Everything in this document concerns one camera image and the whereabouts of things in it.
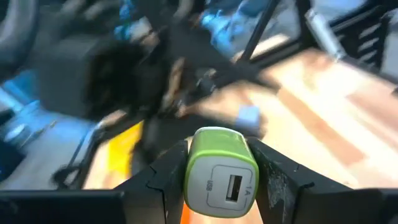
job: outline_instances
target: workbench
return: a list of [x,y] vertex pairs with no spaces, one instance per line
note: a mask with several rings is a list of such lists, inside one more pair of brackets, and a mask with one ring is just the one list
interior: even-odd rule
[[[264,117],[262,141],[285,156],[353,189],[398,187],[398,173],[393,172],[398,170],[394,85],[315,49],[265,69],[262,78],[278,83],[279,92],[235,83],[189,113],[234,118],[241,105],[256,105]],[[85,189],[111,189],[123,181],[104,172],[106,148],[105,143],[98,149]],[[262,223],[257,205],[234,220],[193,212],[188,219],[189,223]]]

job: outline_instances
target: blue hose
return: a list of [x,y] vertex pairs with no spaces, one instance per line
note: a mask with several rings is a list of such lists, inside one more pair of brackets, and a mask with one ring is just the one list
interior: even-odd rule
[[114,34],[118,40],[129,40],[131,38],[131,12],[134,10],[134,5],[130,0],[124,0],[124,4],[119,11],[119,18],[123,25],[117,26],[114,29]]

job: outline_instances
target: blue fitting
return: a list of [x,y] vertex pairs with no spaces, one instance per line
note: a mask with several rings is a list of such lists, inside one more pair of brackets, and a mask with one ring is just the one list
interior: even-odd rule
[[253,130],[260,129],[261,112],[257,106],[242,106],[239,109],[238,118],[235,121],[237,126],[250,128]]

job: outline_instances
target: black metal frame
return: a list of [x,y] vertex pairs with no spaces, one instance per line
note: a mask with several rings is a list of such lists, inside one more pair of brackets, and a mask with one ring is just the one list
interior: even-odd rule
[[[266,223],[387,224],[397,189],[352,190],[247,138],[259,166],[256,201]],[[1,223],[180,223],[188,143],[179,141],[114,190],[0,192]]]
[[[319,48],[304,18],[304,14],[311,8],[310,0],[296,1],[296,3],[301,30],[299,38],[289,40],[262,55],[253,57],[250,60],[251,63],[261,68],[266,68],[310,47]],[[340,40],[348,54],[343,59],[345,62],[398,85],[398,78],[381,72],[386,38],[389,34],[389,21],[391,19],[386,14],[397,7],[398,3],[394,1],[368,0],[360,8],[337,18],[335,21],[331,21],[330,26],[337,37],[346,36]],[[371,26],[379,27],[364,37],[359,36],[360,33]],[[368,48],[359,49],[364,41],[371,39],[377,39],[377,41]],[[375,54],[369,60],[360,61],[364,54],[370,52],[374,52]]]

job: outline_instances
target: black cable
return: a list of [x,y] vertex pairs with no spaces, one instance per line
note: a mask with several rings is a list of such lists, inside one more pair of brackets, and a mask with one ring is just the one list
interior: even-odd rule
[[77,145],[75,152],[73,153],[72,158],[70,159],[68,165],[66,165],[65,167],[59,168],[59,170],[57,170],[53,174],[52,181],[57,185],[57,190],[70,188],[70,185],[67,185],[65,183],[66,179],[68,178],[68,176],[70,174],[77,172],[76,177],[71,182],[71,185],[73,185],[76,182],[76,180],[78,179],[78,176],[80,175],[82,166],[80,164],[74,165],[74,163],[75,163],[77,155],[81,151],[81,148],[83,147],[85,140],[86,140],[87,136],[89,135],[89,133],[91,133],[91,125],[88,126],[88,130],[81,137],[79,144]]

